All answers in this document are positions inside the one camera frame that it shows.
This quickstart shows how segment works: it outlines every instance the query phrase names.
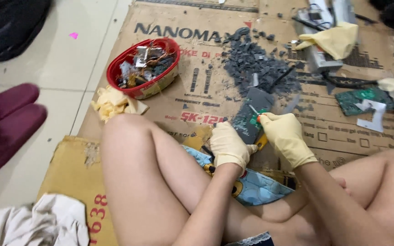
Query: hand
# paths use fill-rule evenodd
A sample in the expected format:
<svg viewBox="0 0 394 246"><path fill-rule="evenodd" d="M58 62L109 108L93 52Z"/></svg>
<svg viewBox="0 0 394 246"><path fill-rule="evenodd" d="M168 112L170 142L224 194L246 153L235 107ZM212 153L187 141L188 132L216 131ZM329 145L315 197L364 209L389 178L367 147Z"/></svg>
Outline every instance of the hand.
<svg viewBox="0 0 394 246"><path fill-rule="evenodd" d="M240 176L249 163L250 155L258 150L254 144L246 145L229 122L217 123L209 142L215 156L215 167L229 162L238 164L243 168Z"/></svg>
<svg viewBox="0 0 394 246"><path fill-rule="evenodd" d="M263 113L260 116L260 123L276 155L287 159L292 169L309 162L317 162L314 154L303 141L300 122L292 113L284 115Z"/></svg>

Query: circuit board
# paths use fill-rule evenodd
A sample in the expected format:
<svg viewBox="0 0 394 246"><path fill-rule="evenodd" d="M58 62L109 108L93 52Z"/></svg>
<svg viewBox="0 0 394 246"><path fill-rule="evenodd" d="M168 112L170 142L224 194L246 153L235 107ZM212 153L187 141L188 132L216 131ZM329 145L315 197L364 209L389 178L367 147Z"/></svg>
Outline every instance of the circuit board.
<svg viewBox="0 0 394 246"><path fill-rule="evenodd" d="M363 111L355 105L356 103L362 103L364 99L386 104L387 111L394 110L392 98L378 87L337 93L335 98L346 116L375 112L374 109Z"/></svg>

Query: white cloth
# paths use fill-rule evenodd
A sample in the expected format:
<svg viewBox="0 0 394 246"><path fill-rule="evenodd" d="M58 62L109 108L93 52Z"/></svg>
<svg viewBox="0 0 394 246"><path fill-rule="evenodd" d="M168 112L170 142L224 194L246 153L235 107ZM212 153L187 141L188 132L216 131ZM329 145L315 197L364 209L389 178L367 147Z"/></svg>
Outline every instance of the white cloth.
<svg viewBox="0 0 394 246"><path fill-rule="evenodd" d="M85 205L59 194L44 194L29 209L0 209L0 246L87 246Z"/></svg>

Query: latex glove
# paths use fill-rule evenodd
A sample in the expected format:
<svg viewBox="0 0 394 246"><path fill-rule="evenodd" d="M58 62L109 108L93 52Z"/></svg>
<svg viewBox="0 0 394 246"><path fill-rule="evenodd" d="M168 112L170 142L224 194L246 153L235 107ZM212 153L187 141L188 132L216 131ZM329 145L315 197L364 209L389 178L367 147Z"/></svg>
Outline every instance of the latex glove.
<svg viewBox="0 0 394 246"><path fill-rule="evenodd" d="M299 35L299 39L303 42L294 49L299 50L317 44L334 59L340 60L347 58L352 52L357 37L358 25L339 22L336 27L325 31Z"/></svg>
<svg viewBox="0 0 394 246"><path fill-rule="evenodd" d="M292 113L284 115L263 113L260 116L260 123L276 155L287 159L292 169L309 162L317 162L314 154L303 141L300 122Z"/></svg>
<svg viewBox="0 0 394 246"><path fill-rule="evenodd" d="M232 162L241 166L244 171L249 163L250 155L258 150L258 146L254 144L245 144L227 121L217 123L212 130L212 137L209 139L209 142L215 156L215 167Z"/></svg>

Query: white tile floor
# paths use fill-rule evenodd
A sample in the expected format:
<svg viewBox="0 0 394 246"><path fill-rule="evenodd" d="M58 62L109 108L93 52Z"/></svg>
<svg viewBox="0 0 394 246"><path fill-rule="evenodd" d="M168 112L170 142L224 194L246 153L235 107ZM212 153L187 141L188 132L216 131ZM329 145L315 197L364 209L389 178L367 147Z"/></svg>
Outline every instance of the white tile floor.
<svg viewBox="0 0 394 246"><path fill-rule="evenodd" d="M130 3L55 0L30 47L0 63L0 92L35 83L48 109L43 126L0 169L0 208L33 202L57 143L78 133Z"/></svg>

